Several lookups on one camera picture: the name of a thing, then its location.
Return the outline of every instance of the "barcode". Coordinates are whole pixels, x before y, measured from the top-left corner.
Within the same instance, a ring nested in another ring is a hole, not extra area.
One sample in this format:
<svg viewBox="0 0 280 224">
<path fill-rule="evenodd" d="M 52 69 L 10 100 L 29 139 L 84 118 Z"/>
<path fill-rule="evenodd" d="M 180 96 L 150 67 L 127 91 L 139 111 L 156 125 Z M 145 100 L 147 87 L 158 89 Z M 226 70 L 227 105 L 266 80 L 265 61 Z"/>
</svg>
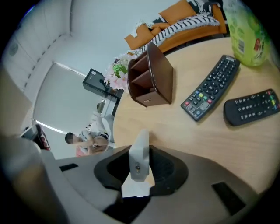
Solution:
<svg viewBox="0 0 280 224">
<path fill-rule="evenodd" d="M 244 43 L 241 39 L 239 39 L 239 40 L 238 40 L 238 49 L 239 49 L 239 51 L 242 52 L 243 54 L 244 54 L 244 46 L 245 46 L 245 43 Z"/>
</svg>

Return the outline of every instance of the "wooden table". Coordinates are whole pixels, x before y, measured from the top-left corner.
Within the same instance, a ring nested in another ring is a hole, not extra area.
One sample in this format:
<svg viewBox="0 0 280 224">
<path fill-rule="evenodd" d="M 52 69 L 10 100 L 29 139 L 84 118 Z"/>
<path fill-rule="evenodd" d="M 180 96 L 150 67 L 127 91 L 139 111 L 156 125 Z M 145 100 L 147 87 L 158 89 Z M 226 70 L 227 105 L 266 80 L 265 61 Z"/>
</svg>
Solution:
<svg viewBox="0 0 280 224">
<path fill-rule="evenodd" d="M 223 119 L 223 105 L 228 99 L 268 88 L 280 97 L 280 72 L 272 62 L 266 60 L 258 68 L 240 65 L 233 85 L 200 122 L 180 107 L 223 54 L 233 56 L 230 38 L 198 43 L 168 55 L 174 67 L 172 104 L 145 108 L 124 94 L 115 115 L 115 143 L 118 147 L 131 145 L 140 130 L 148 128 L 150 144 L 216 161 L 260 193 L 279 169 L 280 113 L 231 127 Z"/>
</svg>

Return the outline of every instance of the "orange cushion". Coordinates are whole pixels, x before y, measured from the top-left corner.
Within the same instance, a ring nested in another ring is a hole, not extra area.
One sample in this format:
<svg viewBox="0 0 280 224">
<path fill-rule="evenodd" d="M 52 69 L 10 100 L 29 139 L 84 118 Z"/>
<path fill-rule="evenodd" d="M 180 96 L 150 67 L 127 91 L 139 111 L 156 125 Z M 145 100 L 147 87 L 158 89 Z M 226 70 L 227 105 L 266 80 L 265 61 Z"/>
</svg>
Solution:
<svg viewBox="0 0 280 224">
<path fill-rule="evenodd" d="M 161 32 L 161 29 L 159 27 L 155 27 L 151 32 L 154 36 L 156 36 Z"/>
<path fill-rule="evenodd" d="M 156 27 L 159 27 L 161 30 L 165 30 L 166 28 L 170 27 L 170 24 L 168 24 L 168 23 L 155 23 L 152 26 L 152 29 L 154 29 Z"/>
<path fill-rule="evenodd" d="M 133 37 L 132 35 L 125 37 L 126 42 L 132 50 L 142 47 L 154 38 L 154 35 L 150 32 L 146 24 L 142 24 L 138 27 L 136 33 L 138 34 L 137 37 Z"/>
<path fill-rule="evenodd" d="M 186 0 L 181 0 L 168 9 L 163 10 L 160 15 L 169 23 L 174 24 L 178 20 L 196 15 L 196 12 Z"/>
</svg>

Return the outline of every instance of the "sofa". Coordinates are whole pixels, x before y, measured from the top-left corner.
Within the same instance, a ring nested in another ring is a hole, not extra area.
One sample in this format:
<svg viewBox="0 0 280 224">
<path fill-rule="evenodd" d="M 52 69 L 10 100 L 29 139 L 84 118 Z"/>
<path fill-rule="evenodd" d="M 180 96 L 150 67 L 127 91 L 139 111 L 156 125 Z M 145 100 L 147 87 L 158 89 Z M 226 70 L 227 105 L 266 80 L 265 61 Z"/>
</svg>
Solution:
<svg viewBox="0 0 280 224">
<path fill-rule="evenodd" d="M 180 31 L 178 33 L 175 33 L 173 36 L 167 38 L 159 46 L 159 49 L 164 53 L 174 47 L 177 47 L 194 39 L 210 35 L 227 33 L 224 17 L 220 8 L 216 4 L 211 4 L 211 7 L 211 14 L 213 14 L 213 17 L 220 23 L 219 26 L 206 25 L 202 27 Z M 162 11 L 160 15 L 164 19 L 166 19 L 165 23 L 155 23 L 150 29 L 146 26 L 146 24 L 142 24 L 136 30 L 136 33 L 138 34 L 137 37 L 133 37 L 132 35 L 128 35 L 127 37 L 125 37 L 125 40 L 128 43 L 131 50 L 140 49 L 145 44 L 150 42 L 159 32 L 171 26 L 177 20 L 184 19 L 188 16 L 195 16 L 197 15 L 197 13 L 186 0 L 181 0 L 175 5 L 172 5 L 168 9 Z"/>
</svg>

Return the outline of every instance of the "round table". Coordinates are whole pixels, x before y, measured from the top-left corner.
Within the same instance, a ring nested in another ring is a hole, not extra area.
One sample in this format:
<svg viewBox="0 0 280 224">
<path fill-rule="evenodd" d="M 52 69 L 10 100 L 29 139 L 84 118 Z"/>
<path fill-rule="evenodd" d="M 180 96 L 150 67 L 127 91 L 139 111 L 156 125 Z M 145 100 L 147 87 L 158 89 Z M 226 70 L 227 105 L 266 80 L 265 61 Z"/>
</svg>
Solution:
<svg viewBox="0 0 280 224">
<path fill-rule="evenodd" d="M 230 38 L 201 42 L 168 55 L 174 68 L 172 104 L 145 108 L 123 94 L 114 121 L 115 143 L 131 145 L 140 130 L 147 128 L 151 145 L 209 158 L 260 193 L 279 169 L 280 113 L 231 127 L 224 121 L 223 105 L 228 99 L 268 88 L 280 97 L 280 72 L 271 60 L 257 68 L 241 64 L 234 83 L 200 122 L 180 107 L 224 54 L 233 56 Z"/>
</svg>

